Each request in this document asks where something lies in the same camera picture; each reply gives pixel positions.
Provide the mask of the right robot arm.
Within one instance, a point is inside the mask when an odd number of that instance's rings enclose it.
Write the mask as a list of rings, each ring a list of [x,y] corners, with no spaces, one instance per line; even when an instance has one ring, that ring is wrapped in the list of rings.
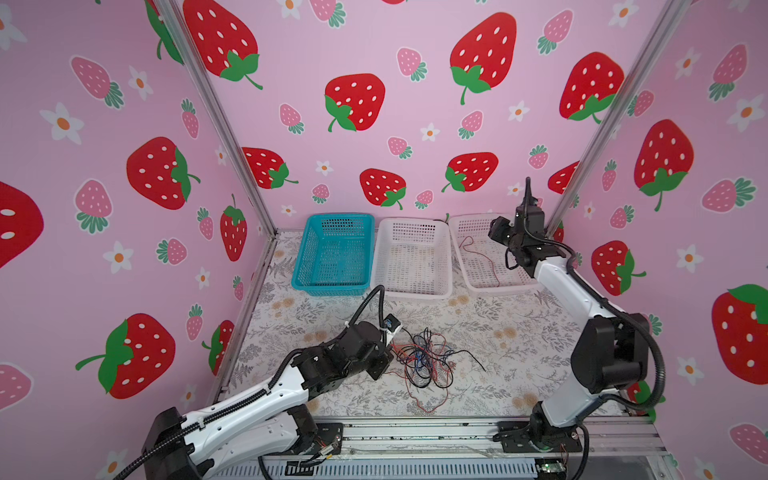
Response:
[[[492,221],[489,237],[584,323],[571,354],[570,376],[533,407],[526,425],[500,429],[494,441],[539,451],[559,449],[609,401],[651,411],[663,396],[666,371],[647,319],[613,305],[575,271],[574,250],[546,236],[545,214],[530,190],[514,218]]]

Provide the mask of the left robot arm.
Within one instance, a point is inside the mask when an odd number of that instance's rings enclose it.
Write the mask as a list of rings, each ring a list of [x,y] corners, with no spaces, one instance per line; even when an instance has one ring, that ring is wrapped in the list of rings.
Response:
[[[290,351],[271,378],[185,415],[176,408],[158,414],[141,455],[118,478],[142,469],[148,479],[204,479],[238,458],[308,448],[315,424],[307,403],[362,372],[379,379],[394,358],[400,321],[384,314],[374,323],[360,318],[372,300],[383,311],[385,292],[374,287],[339,335]]]

